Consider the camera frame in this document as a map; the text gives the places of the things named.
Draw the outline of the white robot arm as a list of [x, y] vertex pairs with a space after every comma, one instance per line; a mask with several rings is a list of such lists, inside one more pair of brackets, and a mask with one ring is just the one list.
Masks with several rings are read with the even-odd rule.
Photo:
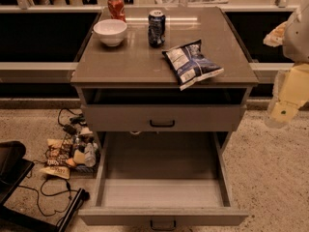
[[309, 102], [309, 0], [303, 0], [287, 21], [268, 33], [263, 43], [283, 47], [283, 55], [294, 64], [275, 76], [272, 99], [265, 123], [270, 128], [288, 125]]

